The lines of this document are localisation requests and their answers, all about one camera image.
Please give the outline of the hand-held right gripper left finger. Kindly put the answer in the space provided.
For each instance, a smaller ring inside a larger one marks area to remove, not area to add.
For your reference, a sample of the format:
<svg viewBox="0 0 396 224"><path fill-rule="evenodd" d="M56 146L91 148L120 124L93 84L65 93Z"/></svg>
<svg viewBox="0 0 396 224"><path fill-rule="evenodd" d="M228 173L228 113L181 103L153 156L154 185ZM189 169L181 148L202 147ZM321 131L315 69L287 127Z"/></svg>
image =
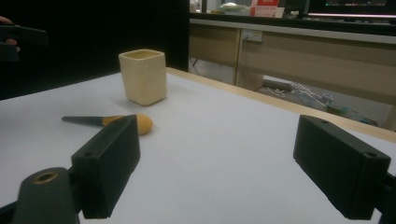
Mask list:
<svg viewBox="0 0 396 224"><path fill-rule="evenodd" d="M110 122L73 154L71 161L83 216L110 217L140 161L137 116Z"/></svg>

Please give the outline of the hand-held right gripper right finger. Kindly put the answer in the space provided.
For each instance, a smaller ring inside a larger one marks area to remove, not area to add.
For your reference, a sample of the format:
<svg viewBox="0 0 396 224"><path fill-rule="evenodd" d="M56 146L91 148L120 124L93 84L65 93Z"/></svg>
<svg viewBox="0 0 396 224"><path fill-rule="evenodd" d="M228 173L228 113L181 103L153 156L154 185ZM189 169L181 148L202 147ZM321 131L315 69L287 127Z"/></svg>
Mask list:
<svg viewBox="0 0 396 224"><path fill-rule="evenodd" d="M324 119L299 117L293 158L346 218L391 219L390 156Z"/></svg>

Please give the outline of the knife with yellow handle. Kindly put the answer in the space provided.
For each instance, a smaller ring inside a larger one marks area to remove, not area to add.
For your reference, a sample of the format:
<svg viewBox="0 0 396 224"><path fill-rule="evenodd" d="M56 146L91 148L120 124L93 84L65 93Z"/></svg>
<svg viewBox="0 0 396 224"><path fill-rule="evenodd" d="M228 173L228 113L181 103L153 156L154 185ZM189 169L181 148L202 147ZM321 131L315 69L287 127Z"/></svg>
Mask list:
<svg viewBox="0 0 396 224"><path fill-rule="evenodd" d="M144 114L135 114L137 118L137 130L140 135L149 133L153 128L153 121L151 118ZM77 117L77 116L65 116L62 117L62 121L76 123L81 125L91 125L105 127L112 121L121 119L121 116L111 117Z"/></svg>

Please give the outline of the cream square cup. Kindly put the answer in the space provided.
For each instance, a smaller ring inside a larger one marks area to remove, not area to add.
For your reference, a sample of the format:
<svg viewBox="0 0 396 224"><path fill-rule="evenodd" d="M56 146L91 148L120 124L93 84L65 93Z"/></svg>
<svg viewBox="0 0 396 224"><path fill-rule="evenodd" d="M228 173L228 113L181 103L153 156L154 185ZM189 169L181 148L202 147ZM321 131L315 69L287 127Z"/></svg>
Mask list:
<svg viewBox="0 0 396 224"><path fill-rule="evenodd" d="M155 104L167 95L166 65L163 52L138 49L119 55L126 97L142 106Z"/></svg>

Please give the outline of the green item on floor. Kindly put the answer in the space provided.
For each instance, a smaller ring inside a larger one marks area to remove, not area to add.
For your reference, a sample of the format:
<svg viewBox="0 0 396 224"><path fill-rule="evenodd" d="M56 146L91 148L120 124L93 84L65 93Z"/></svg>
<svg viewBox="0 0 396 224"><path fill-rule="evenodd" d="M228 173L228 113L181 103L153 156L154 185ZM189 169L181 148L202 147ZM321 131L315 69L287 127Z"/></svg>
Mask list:
<svg viewBox="0 0 396 224"><path fill-rule="evenodd" d="M377 127L378 122L372 119L368 119L364 117L363 115L360 115L357 111L350 109L345 106L337 106L337 105L326 105L325 106L325 111L327 113L343 117L346 119L352 119L355 121L358 121L360 123L368 124Z"/></svg>

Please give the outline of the grey power strip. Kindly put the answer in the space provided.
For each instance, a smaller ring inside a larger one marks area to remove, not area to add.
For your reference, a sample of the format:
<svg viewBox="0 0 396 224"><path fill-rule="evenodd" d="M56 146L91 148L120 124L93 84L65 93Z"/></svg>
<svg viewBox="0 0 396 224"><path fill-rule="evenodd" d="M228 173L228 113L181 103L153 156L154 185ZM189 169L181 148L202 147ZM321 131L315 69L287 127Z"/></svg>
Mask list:
<svg viewBox="0 0 396 224"><path fill-rule="evenodd" d="M289 83L279 82L279 81L269 80L269 79L265 79L263 81L262 85L264 87L267 87L270 89L276 89L276 90L280 90L280 91L292 92L292 90L293 90L293 87Z"/></svg>

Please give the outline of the dark monitor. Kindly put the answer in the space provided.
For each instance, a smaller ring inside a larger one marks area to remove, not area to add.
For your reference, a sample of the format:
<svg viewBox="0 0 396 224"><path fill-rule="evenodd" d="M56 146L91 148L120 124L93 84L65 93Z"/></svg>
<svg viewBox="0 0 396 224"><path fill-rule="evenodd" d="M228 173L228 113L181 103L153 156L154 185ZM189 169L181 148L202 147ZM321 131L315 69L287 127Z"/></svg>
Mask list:
<svg viewBox="0 0 396 224"><path fill-rule="evenodd" d="M307 14L319 17L396 19L396 0L310 0Z"/></svg>

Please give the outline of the red and white box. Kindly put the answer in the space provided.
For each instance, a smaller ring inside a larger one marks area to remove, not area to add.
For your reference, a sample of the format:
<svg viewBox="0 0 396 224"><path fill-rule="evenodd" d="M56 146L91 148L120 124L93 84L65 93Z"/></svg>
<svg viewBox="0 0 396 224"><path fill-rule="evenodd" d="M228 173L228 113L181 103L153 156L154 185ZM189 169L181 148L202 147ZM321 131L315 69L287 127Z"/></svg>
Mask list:
<svg viewBox="0 0 396 224"><path fill-rule="evenodd" d="M280 0L252 0L250 15L253 17L281 18L284 7L279 5Z"/></svg>

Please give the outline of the white plate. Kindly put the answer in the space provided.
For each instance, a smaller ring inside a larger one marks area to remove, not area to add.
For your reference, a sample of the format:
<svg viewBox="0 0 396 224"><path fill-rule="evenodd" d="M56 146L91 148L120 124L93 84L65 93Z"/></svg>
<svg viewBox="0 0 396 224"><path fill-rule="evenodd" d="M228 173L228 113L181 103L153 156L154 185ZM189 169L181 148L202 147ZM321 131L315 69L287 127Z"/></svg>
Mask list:
<svg viewBox="0 0 396 224"><path fill-rule="evenodd" d="M232 3L232 2L224 3L219 6L219 9L222 11L237 11L237 10L243 10L245 8L246 7L244 5L238 5L238 4Z"/></svg>

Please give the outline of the white wall socket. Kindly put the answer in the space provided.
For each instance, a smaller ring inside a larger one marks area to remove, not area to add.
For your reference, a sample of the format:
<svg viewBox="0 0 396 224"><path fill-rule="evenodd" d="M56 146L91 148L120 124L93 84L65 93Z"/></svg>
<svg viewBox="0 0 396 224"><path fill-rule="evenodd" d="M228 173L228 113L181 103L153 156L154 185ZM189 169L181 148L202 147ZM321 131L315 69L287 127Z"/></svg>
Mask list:
<svg viewBox="0 0 396 224"><path fill-rule="evenodd" d="M262 31L243 29L241 35L244 41L262 42Z"/></svg>

